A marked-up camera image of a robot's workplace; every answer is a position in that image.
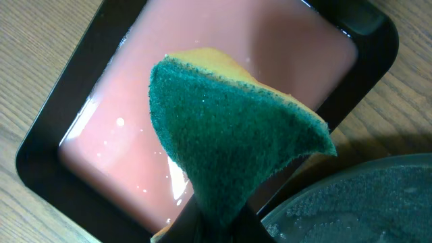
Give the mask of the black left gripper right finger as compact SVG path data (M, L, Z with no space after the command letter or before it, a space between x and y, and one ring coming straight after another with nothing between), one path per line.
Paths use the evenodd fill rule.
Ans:
M275 243L256 213L245 204L232 222L233 243Z

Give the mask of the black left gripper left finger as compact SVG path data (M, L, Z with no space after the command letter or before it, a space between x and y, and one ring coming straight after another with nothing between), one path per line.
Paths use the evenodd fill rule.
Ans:
M177 219L155 234L155 242L199 243L202 240L202 232L202 215L193 195Z

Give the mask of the green yellow sponge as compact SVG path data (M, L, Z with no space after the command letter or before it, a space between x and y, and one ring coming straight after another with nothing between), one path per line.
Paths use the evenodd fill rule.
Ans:
M336 153L319 115L216 49L167 54L151 70L148 97L161 145L192 183L201 242L232 242L250 195L291 161Z

